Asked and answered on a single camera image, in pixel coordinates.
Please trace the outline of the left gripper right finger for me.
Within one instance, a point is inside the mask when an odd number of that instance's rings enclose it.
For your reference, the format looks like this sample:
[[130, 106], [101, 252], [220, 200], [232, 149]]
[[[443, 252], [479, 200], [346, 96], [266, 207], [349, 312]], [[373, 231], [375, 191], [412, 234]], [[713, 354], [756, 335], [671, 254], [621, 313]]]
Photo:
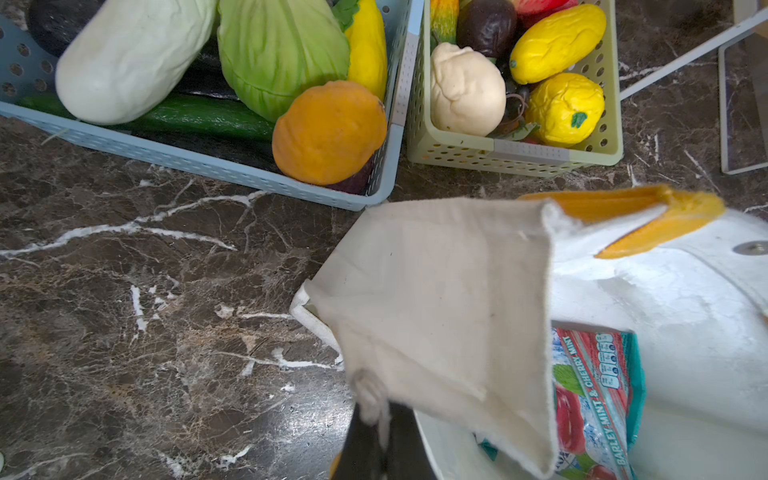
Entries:
[[436, 480], [414, 411], [390, 403], [390, 437], [385, 457], [389, 480]]

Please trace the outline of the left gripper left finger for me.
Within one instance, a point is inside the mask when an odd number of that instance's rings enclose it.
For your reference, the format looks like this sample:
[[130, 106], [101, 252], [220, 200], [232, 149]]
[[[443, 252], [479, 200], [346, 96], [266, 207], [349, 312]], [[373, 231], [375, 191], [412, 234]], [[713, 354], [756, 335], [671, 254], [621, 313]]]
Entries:
[[378, 422], [363, 420], [355, 405], [341, 452], [332, 462], [331, 480], [379, 480], [384, 476], [384, 453], [379, 439]]

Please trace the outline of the white grocery bag yellow handles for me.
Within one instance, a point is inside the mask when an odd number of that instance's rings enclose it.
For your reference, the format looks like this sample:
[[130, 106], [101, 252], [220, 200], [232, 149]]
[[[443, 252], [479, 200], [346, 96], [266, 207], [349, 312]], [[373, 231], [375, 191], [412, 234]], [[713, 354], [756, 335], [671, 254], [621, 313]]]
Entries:
[[437, 479], [566, 479], [552, 329], [636, 335], [634, 479], [767, 475], [767, 224], [646, 186], [384, 204], [294, 298], [385, 457], [414, 411]]

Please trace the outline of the teal candy bag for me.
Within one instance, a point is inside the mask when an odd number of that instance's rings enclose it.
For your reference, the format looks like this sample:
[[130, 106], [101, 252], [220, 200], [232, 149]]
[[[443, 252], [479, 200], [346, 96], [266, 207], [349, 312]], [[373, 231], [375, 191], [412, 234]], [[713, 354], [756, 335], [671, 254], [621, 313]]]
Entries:
[[639, 343], [631, 332], [552, 329], [559, 454], [566, 479], [634, 479], [646, 400]]

